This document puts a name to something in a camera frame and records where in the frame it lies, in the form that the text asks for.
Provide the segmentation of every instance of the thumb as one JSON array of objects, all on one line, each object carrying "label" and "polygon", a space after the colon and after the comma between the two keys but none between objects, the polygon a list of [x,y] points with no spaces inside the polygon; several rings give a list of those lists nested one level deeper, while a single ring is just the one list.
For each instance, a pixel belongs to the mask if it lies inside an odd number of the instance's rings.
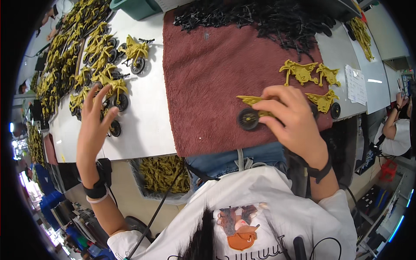
[{"label": "thumb", "polygon": [[107,115],[104,117],[103,122],[101,123],[102,127],[106,131],[108,131],[108,128],[110,128],[111,123],[113,122],[114,118],[118,115],[119,108],[114,106],[110,108],[110,110],[107,112]]},{"label": "thumb", "polygon": [[265,124],[275,134],[277,139],[281,140],[286,135],[286,130],[283,125],[271,116],[262,116],[259,118],[259,123]]}]

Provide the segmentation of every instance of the white bracelet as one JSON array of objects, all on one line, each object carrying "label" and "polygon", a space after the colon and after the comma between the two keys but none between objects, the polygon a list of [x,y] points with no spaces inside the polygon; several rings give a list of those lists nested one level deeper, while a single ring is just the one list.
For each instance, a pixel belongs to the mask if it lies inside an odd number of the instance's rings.
[{"label": "white bracelet", "polygon": [[105,193],[104,197],[102,197],[101,199],[96,200],[96,201],[92,201],[92,200],[91,200],[91,198],[90,198],[90,197],[88,197],[88,195],[87,195],[87,201],[88,201],[89,203],[91,203],[91,204],[95,204],[95,203],[102,202],[102,201],[103,201],[105,198],[107,198],[107,196],[108,196],[108,192],[109,192],[109,190],[108,190],[108,187],[107,187],[107,186],[106,186],[106,189],[107,189],[107,192]]}]

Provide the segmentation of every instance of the blue light strip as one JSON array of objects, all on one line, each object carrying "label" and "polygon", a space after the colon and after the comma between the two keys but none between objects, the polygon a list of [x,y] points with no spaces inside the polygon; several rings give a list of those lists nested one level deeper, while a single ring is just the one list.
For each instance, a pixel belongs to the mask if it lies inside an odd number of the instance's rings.
[{"label": "blue light strip", "polygon": [[400,221],[399,221],[399,224],[397,225],[396,229],[394,230],[393,234],[391,235],[391,237],[390,237],[390,239],[389,239],[389,243],[390,243],[390,242],[391,242],[391,240],[394,238],[394,235],[396,234],[397,230],[399,229],[400,224],[401,224],[401,222],[403,221],[403,218],[404,218],[404,216],[402,215],[402,216],[401,216],[401,219],[400,219]]},{"label": "blue light strip", "polygon": [[409,198],[409,201],[407,202],[407,206],[406,206],[406,208],[408,208],[408,207],[409,207],[409,204],[410,204],[410,199],[412,198],[412,195],[413,195],[413,189],[412,189],[412,193],[410,193],[410,198]]}]

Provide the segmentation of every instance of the drawstring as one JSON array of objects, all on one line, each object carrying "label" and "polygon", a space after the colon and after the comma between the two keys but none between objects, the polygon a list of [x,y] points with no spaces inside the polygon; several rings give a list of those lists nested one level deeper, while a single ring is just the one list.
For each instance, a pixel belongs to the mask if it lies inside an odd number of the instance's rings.
[{"label": "drawstring", "polygon": [[238,166],[238,171],[244,171],[244,170],[248,170],[250,168],[254,168],[254,167],[258,167],[258,166],[266,166],[266,163],[253,163],[253,160],[246,157],[243,157],[243,150],[242,149],[238,149],[237,150],[238,153],[238,160],[235,160],[235,164]]}]

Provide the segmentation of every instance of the green object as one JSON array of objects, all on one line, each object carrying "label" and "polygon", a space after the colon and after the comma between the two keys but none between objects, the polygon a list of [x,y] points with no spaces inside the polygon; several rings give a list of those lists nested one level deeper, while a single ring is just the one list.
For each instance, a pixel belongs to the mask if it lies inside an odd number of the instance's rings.
[{"label": "green object", "polygon": [[162,11],[154,0],[112,0],[112,10],[122,9],[131,18],[140,20]]}]

